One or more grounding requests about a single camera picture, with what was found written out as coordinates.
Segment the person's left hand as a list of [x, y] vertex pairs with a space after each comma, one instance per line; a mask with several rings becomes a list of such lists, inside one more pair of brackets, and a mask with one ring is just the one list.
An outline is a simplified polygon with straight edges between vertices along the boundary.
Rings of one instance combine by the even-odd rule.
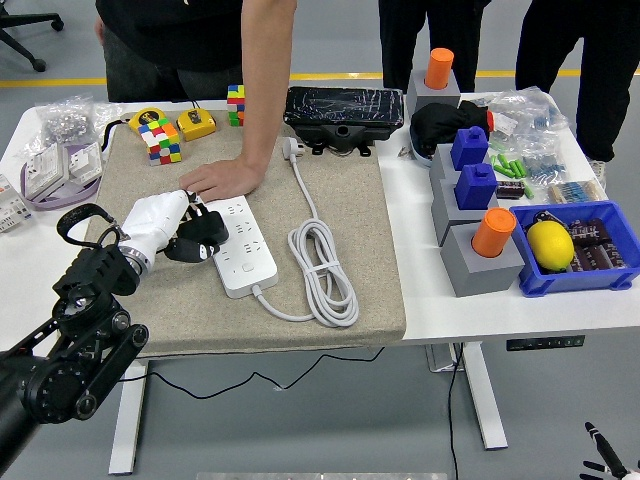
[[182, 175], [179, 186], [207, 203], [249, 194], [261, 184], [264, 176], [264, 169], [236, 158], [203, 164]]

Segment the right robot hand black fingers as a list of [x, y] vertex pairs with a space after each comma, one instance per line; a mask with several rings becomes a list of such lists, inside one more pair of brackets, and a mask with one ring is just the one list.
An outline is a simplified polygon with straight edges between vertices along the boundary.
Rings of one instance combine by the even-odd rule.
[[583, 466], [585, 468], [594, 470], [599, 473], [599, 476], [589, 473], [581, 473], [580, 479], [605, 479], [611, 477], [612, 479], [638, 479], [639, 468], [635, 470], [627, 468], [623, 465], [618, 455], [611, 447], [608, 440], [600, 433], [600, 431], [591, 423], [585, 423], [585, 429], [588, 432], [591, 440], [596, 446], [596, 450], [600, 454], [603, 464], [584, 461]]

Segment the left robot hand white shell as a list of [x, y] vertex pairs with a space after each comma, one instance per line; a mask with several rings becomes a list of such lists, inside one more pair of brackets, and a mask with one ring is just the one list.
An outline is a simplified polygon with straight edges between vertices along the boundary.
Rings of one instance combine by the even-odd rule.
[[122, 229], [127, 239], [120, 251], [142, 272], [152, 270], [158, 253], [174, 261], [200, 263], [229, 238], [221, 214], [185, 190], [137, 200]]

